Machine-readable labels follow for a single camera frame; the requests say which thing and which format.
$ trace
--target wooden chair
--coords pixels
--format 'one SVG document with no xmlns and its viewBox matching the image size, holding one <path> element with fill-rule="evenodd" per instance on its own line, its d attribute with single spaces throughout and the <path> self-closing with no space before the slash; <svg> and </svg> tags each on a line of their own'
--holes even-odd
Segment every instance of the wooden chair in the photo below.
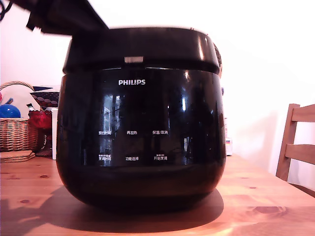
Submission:
<svg viewBox="0 0 315 236">
<path fill-rule="evenodd" d="M 315 122 L 315 104 L 300 107 L 290 104 L 287 112 L 282 145 L 276 176 L 287 181 L 291 159 L 304 161 L 315 165 L 315 145 L 294 145 L 297 122 Z M 315 192 L 298 184 L 292 184 L 298 189 L 315 197 Z"/>
</svg>

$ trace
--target black rice cooker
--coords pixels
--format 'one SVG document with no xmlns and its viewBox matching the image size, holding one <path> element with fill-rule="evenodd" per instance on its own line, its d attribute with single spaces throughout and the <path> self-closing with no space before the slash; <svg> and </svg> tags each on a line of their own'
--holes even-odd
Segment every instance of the black rice cooker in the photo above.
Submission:
<svg viewBox="0 0 315 236">
<path fill-rule="evenodd" d="M 225 166 L 220 66 L 211 39 L 176 28 L 73 35 L 58 112 L 67 190 L 105 210 L 191 207 Z"/>
</svg>

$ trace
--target wooden table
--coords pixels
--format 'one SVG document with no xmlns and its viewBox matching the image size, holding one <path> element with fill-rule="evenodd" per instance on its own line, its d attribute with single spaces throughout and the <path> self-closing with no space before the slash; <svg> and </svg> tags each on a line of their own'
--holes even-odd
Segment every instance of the wooden table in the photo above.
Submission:
<svg viewBox="0 0 315 236">
<path fill-rule="evenodd" d="M 114 215 L 72 197 L 55 161 L 1 164 L 1 236 L 313 236 L 315 198 L 232 156 L 200 206 L 158 215 Z"/>
</svg>

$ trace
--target wooden coaster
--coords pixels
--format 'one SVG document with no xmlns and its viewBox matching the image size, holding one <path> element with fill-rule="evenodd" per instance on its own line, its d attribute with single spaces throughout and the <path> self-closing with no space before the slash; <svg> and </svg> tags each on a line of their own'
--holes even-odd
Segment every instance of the wooden coaster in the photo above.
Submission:
<svg viewBox="0 0 315 236">
<path fill-rule="evenodd" d="M 4 155 L 5 157 L 3 157 L 3 153 L 1 153 L 1 159 L 0 159 L 0 163 L 9 163 L 9 162 L 24 162 L 24 161 L 28 161 L 32 158 L 35 157 L 35 153 L 33 153 L 32 151 L 30 151 L 31 154 L 29 156 L 16 156 L 16 154 L 13 154 L 13 157 L 10 155 Z"/>
<path fill-rule="evenodd" d="M 13 157 L 26 157 L 31 155 L 32 151 L 8 151 L 0 152 L 0 159 L 7 159 Z"/>
</svg>

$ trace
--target wicker basket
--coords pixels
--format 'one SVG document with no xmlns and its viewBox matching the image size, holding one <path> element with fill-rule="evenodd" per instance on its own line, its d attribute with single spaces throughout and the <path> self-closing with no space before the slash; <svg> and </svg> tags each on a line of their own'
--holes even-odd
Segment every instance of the wicker basket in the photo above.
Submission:
<svg viewBox="0 0 315 236">
<path fill-rule="evenodd" d="M 10 85 L 24 85 L 24 82 L 9 82 L 1 85 L 0 90 Z M 0 118 L 0 151 L 40 150 L 44 146 L 44 135 L 24 118 Z"/>
</svg>

